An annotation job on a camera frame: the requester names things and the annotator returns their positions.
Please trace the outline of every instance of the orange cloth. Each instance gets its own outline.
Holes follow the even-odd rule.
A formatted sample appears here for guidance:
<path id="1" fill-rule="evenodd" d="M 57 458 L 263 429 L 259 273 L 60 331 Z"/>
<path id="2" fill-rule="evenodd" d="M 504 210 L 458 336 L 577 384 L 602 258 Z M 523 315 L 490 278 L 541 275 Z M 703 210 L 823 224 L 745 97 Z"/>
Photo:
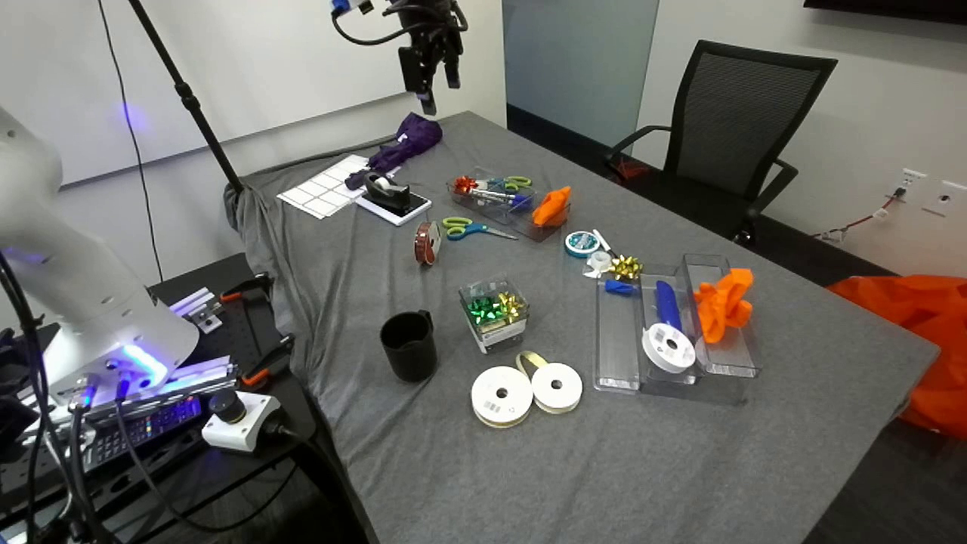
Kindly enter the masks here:
<path id="1" fill-rule="evenodd" d="M 847 278 L 832 290 L 940 345 L 940 358 L 910 392 L 905 421 L 967 437 L 967 282 L 928 275 Z"/>
<path id="2" fill-rule="evenodd" d="M 541 206 L 532 211 L 532 224 L 539 230 L 564 226 L 570 224 L 570 211 L 571 211 L 571 187 L 567 185 L 543 194 Z"/>
<path id="3" fill-rule="evenodd" d="M 752 321 L 752 301 L 745 298 L 752 282 L 752 268 L 732 268 L 716 283 L 698 283 L 695 304 L 709 345 L 721 345 L 728 328 L 741 331 Z"/>

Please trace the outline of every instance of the cable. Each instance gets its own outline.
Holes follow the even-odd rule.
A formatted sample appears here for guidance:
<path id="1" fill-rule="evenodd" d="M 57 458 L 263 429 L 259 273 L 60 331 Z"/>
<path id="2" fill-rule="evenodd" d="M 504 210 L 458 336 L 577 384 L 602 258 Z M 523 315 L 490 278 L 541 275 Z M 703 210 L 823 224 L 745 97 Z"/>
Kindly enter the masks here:
<path id="1" fill-rule="evenodd" d="M 153 238 L 153 254 L 156 254 L 156 268 L 158 268 L 158 283 L 162 283 L 164 282 L 164 265 L 162 265 L 162 250 L 158 250 L 158 233 L 156 233 L 156 211 L 153 211 L 153 192 L 148 192 L 142 144 L 139 144 L 139 135 L 136 135 L 134 120 L 129 120 L 126 85 L 123 85 L 123 73 L 121 73 L 121 65 L 118 65 L 115 37 L 113 37 L 113 23 L 108 23 L 108 16 L 102 10 L 102 0 L 98 0 L 98 10 L 99 10 L 102 37 L 105 37 L 105 46 L 108 46 L 108 55 L 113 55 L 113 66 L 115 66 L 115 80 L 118 80 L 126 139 L 129 139 L 134 155 L 136 155 L 136 168 L 139 168 L 142 200 L 145 200 L 145 219 L 148 219 L 148 238 Z"/>
<path id="2" fill-rule="evenodd" d="M 357 37 L 352 37 L 347 31 L 342 31 L 337 13 L 334 13 L 334 28 L 337 28 L 337 33 L 340 33 L 342 40 L 347 40 L 347 42 L 353 42 L 353 46 L 362 46 L 362 49 L 368 49 L 368 46 L 385 46 L 385 42 L 393 42 L 393 40 L 405 37 L 405 31 L 396 31 L 396 33 L 386 33 L 386 37 L 377 37 L 377 40 L 357 40 Z"/>
<path id="3" fill-rule="evenodd" d="M 53 458 L 56 458 L 56 466 L 60 469 L 60 479 L 64 479 L 64 486 L 69 494 L 72 502 L 80 502 L 80 522 L 84 522 L 88 528 L 94 528 L 98 540 L 115 540 L 98 519 L 90 502 L 84 504 L 84 494 L 80 494 L 80 479 L 81 476 L 72 476 L 72 469 L 66 466 L 64 460 L 64 452 L 57 445 L 57 435 L 53 429 L 53 390 L 50 390 L 50 371 L 45 371 L 45 362 L 44 362 L 44 348 L 41 348 L 41 333 L 37 333 L 37 321 L 33 321 L 33 313 L 32 313 L 32 301 L 19 283 L 19 278 L 14 275 L 4 250 L 0 250 L 0 283 L 21 321 L 21 333 L 26 333 L 26 345 L 28 345 L 28 360 L 32 360 L 32 387 L 33 387 L 33 399 L 37 399 L 37 411 L 41 411 L 41 422 L 37 422 L 37 437 L 32 445 L 32 460 L 28 460 L 28 540 L 37 537 L 37 458 L 41 458 L 41 445 L 45 440 Z"/>
<path id="4" fill-rule="evenodd" d="M 94 531 L 98 540 L 118 540 L 99 519 L 94 512 L 94 502 L 88 497 L 88 485 L 84 485 L 84 469 L 81 469 L 81 448 L 80 448 L 80 435 L 81 435 L 81 409 L 72 411 L 69 418 L 69 476 L 72 482 L 72 500 L 81 509 L 81 517 L 88 519 L 84 527 Z"/>
<path id="5" fill-rule="evenodd" d="M 19 315 L 21 333 L 26 333 L 26 345 L 28 345 L 28 362 L 32 362 L 32 387 L 33 387 L 33 399 L 37 399 L 37 411 L 41 411 L 41 422 L 37 422 L 37 437 L 32 445 L 32 460 L 28 460 L 28 540 L 33 540 L 37 535 L 37 458 L 41 458 L 41 445 L 44 435 L 50 431 L 50 379 L 44 368 L 44 351 L 41 351 L 41 339 L 37 339 L 37 324 L 33 324 L 33 313 L 28 304 L 28 297 L 19 283 L 19 278 L 14 275 L 4 250 L 0 250 L 0 283 L 8 290 L 8 298 L 14 301 L 14 313 Z"/>
<path id="6" fill-rule="evenodd" d="M 236 522 L 226 522 L 226 527 L 206 527 L 206 522 L 197 522 L 191 517 L 186 517 L 178 509 L 172 509 L 172 502 L 158 491 L 156 479 L 148 476 L 145 463 L 139 460 L 139 454 L 134 452 L 134 440 L 126 435 L 126 422 L 123 422 L 123 409 L 121 409 L 121 399 L 115 402 L 115 418 L 118 418 L 118 429 L 121 429 L 121 437 L 123 437 L 123 448 L 126 448 L 126 458 L 129 463 L 136 466 L 139 479 L 145 482 L 145 486 L 153 491 L 156 502 L 162 509 L 168 509 L 178 522 L 191 527 L 191 528 L 201 528 L 201 531 L 232 531 L 246 522 L 250 522 L 255 517 L 259 517 L 279 497 L 282 491 L 294 482 L 297 469 L 292 469 L 292 476 L 284 476 L 284 482 L 275 486 L 275 494 L 257 504 L 248 517 L 236 519 Z"/>
<path id="7" fill-rule="evenodd" d="M 842 241 L 847 238 L 849 230 L 863 226 L 863 224 L 872 224 L 875 219 L 882 219 L 896 203 L 905 200 L 905 187 L 898 187 L 879 210 L 875 210 L 872 214 L 860 219 L 860 222 L 849 222 L 844 226 L 836 226 L 836 230 L 825 230 L 825 233 L 812 233 L 812 238 L 823 238 L 823 241 Z"/>

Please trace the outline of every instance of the black cup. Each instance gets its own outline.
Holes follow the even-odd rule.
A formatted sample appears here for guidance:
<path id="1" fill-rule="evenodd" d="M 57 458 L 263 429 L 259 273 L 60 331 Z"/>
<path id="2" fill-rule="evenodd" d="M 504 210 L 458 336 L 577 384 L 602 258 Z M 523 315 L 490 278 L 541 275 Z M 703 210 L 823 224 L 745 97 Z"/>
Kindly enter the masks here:
<path id="1" fill-rule="evenodd" d="M 427 380 L 436 371 L 431 313 L 393 315 L 380 331 L 385 351 L 403 380 Z"/>

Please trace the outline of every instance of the black office chair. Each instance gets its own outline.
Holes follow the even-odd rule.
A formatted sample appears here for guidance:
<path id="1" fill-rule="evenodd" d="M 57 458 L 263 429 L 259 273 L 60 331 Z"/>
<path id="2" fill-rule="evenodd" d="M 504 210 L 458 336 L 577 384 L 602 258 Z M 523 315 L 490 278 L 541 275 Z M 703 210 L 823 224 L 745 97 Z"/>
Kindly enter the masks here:
<path id="1" fill-rule="evenodd" d="M 779 152 L 836 66 L 832 59 L 703 40 L 678 91 L 670 126 L 636 129 L 608 152 L 604 165 L 641 196 L 757 244 L 757 219 L 798 175 Z M 670 129 L 661 168 L 627 156 L 627 148 L 653 129 Z"/>

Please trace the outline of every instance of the gray tablecloth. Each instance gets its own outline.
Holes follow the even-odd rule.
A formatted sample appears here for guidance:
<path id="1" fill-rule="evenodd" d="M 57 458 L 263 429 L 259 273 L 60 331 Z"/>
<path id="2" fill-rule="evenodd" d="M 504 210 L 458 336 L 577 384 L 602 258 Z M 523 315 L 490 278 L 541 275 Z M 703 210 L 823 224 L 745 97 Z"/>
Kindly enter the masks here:
<path id="1" fill-rule="evenodd" d="M 854 308 L 714 233 L 476 115 L 445 120 L 445 142 L 398 180 L 462 211 L 460 174 L 519 174 L 571 185 L 570 230 L 598 226 L 643 265 L 722 254 L 757 273 L 750 351 L 762 376 L 747 406 L 592 390 L 597 287 L 543 241 L 449 241 L 440 265 L 410 258 L 414 224 L 346 210 L 316 222 L 275 200 L 337 156 L 250 175 L 242 238 L 255 268 L 279 275 L 282 328 L 297 333 L 294 371 L 334 425 L 340 460 L 380 540 L 800 540 L 935 358 L 928 341 Z M 529 298 L 523 348 L 571 362 L 585 406 L 529 414 L 492 431 L 472 414 L 472 380 L 515 348 L 483 358 L 458 287 L 510 278 Z M 431 308 L 442 365 L 403 384 L 377 328 Z"/>

